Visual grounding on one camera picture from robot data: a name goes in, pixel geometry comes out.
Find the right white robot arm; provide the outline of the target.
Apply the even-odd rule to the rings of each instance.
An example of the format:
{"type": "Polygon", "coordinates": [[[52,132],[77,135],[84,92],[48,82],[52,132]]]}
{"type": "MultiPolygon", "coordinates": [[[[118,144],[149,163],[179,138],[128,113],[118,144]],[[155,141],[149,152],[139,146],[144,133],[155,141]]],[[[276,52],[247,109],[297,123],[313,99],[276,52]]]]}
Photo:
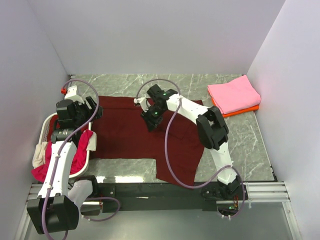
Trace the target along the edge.
{"type": "Polygon", "coordinates": [[[203,106],[183,97],[179,89],[164,91],[157,84],[150,87],[147,94],[154,104],[150,104],[146,97],[139,96],[134,99],[134,103],[141,106],[141,117],[148,131],[157,128],[166,111],[192,121],[196,125],[201,144],[213,158],[217,170],[214,177],[217,178],[221,197],[230,200],[238,190],[244,196],[245,186],[239,172],[233,167],[228,146],[229,129],[220,110],[216,106],[203,106]]]}

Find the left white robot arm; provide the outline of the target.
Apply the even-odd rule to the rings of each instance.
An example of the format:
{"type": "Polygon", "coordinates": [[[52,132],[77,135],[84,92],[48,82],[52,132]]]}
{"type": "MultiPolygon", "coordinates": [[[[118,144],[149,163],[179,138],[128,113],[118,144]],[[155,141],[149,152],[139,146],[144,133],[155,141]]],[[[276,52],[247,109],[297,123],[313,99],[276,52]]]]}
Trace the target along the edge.
{"type": "Polygon", "coordinates": [[[51,157],[36,199],[29,200],[27,213],[38,234],[68,232],[78,226],[82,203],[96,200],[100,188],[94,177],[82,179],[69,190],[68,183],[82,128],[103,115],[98,100],[88,96],[83,102],[64,99],[56,103],[57,120],[53,125],[51,157]]]}

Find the dark red t shirt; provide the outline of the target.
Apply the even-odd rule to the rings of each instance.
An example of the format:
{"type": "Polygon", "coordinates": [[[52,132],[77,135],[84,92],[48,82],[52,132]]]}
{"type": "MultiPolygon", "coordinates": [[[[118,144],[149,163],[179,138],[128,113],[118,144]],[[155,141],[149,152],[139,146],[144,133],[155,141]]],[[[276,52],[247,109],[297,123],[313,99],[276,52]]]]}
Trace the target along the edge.
{"type": "Polygon", "coordinates": [[[97,145],[91,159],[154,159],[157,179],[177,184],[171,168],[181,182],[194,184],[204,146],[192,121],[177,114],[169,126],[165,146],[166,128],[173,112],[165,112],[159,126],[149,132],[142,110],[134,105],[132,97],[100,96],[99,105],[103,114],[93,121],[97,145]]]}

